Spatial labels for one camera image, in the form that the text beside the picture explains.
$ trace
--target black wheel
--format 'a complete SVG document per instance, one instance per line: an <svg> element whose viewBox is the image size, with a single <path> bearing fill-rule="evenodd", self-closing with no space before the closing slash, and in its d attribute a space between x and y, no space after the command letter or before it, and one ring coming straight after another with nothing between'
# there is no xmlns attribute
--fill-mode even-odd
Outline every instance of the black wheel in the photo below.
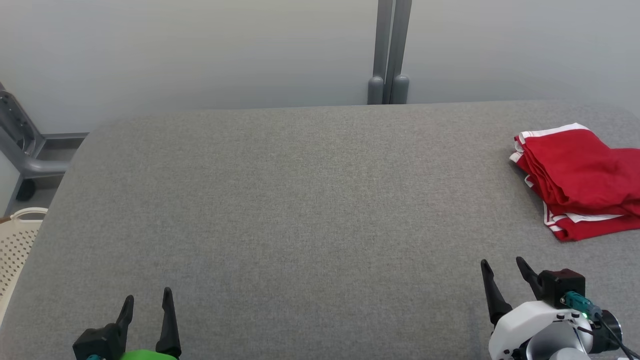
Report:
<svg viewBox="0 0 640 360"><path fill-rule="evenodd" d="M26 179L20 184L20 189L18 189L18 195L15 196L15 199L18 201L27 201L32 198L35 193L36 183L32 179Z"/></svg>

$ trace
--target white stripe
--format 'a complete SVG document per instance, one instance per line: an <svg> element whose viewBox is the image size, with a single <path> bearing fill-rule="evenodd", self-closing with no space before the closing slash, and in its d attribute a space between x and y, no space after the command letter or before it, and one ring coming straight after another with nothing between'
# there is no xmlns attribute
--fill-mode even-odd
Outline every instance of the white stripe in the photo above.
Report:
<svg viewBox="0 0 640 360"><path fill-rule="evenodd" d="M566 216L566 215L556 215L556 216L554 216L554 221L557 222L558 220L562 220L564 218L568 218L568 216Z"/></svg>
<svg viewBox="0 0 640 360"><path fill-rule="evenodd" d="M574 214L574 213L567 213L565 215L568 216L571 219L572 222L603 221L603 220L610 220L610 219L618 218L618 217L622 216L622 215L608 215L608 214L583 215L583 214Z"/></svg>
<svg viewBox="0 0 640 360"><path fill-rule="evenodd" d="M518 163L518 161L520 160L520 158L522 157L522 154L519 152L514 152L513 154L511 154L511 156L509 157L509 160L513 161L514 163Z"/></svg>
<svg viewBox="0 0 640 360"><path fill-rule="evenodd" d="M522 145L520 145L520 142L516 142L516 141L514 141L514 142L516 143L516 145L515 145L516 151L517 152L524 152L524 148L522 147Z"/></svg>
<svg viewBox="0 0 640 360"><path fill-rule="evenodd" d="M528 187L532 188L534 184L529 180L530 177L531 177L531 175L527 175L524 178L524 183L527 184Z"/></svg>
<svg viewBox="0 0 640 360"><path fill-rule="evenodd" d="M548 129L548 130L523 131L518 135L518 138L520 139L520 143L525 143L526 138L539 138L545 135L551 135L556 133L562 133L563 131L578 130L578 129L589 130L589 128L587 128L586 126L582 126L577 122L574 122L573 124L568 124L561 127L555 127L553 129Z"/></svg>
<svg viewBox="0 0 640 360"><path fill-rule="evenodd" d="M549 208L547 207L547 203L546 202L542 202L542 206L544 207L544 218L542 219L542 221L545 223L546 226L552 226L555 225L556 222L554 221L554 215L551 213L551 211L549 211Z"/></svg>

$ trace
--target gray wall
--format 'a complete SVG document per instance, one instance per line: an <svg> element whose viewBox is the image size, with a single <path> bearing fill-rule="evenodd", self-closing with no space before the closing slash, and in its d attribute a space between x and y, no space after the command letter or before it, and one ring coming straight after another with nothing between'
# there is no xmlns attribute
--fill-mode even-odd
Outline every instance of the gray wall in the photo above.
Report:
<svg viewBox="0 0 640 360"><path fill-rule="evenodd" d="M194 108L365 104L371 0L0 3L0 80L42 133Z"/></svg>
<svg viewBox="0 0 640 360"><path fill-rule="evenodd" d="M9 205L19 176L18 170L0 152L0 217L4 216L4 211Z"/></svg>
<svg viewBox="0 0 640 360"><path fill-rule="evenodd" d="M640 115L640 1L414 1L408 102L564 97Z"/></svg>

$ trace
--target white basket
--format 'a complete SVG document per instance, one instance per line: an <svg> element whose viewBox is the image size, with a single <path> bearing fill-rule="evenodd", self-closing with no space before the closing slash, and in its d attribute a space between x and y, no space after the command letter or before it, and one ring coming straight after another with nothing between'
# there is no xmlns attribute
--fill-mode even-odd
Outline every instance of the white basket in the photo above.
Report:
<svg viewBox="0 0 640 360"><path fill-rule="evenodd" d="M0 224L0 324L18 281L18 276L31 246L36 239L42 220L23 220L27 214L46 214L45 208L26 208L11 215L10 220Z"/></svg>

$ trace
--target floor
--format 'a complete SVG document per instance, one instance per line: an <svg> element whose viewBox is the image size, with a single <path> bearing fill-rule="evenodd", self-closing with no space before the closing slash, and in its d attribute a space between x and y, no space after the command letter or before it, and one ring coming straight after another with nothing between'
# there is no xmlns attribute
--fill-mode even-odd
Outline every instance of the floor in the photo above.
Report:
<svg viewBox="0 0 640 360"><path fill-rule="evenodd" d="M82 143L82 139L48 140L43 149L38 154L40 160L71 160L76 150ZM62 176L40 177L34 179L36 192L27 201L15 200L12 204L11 213L20 209L38 207L48 208L53 197L56 195Z"/></svg>

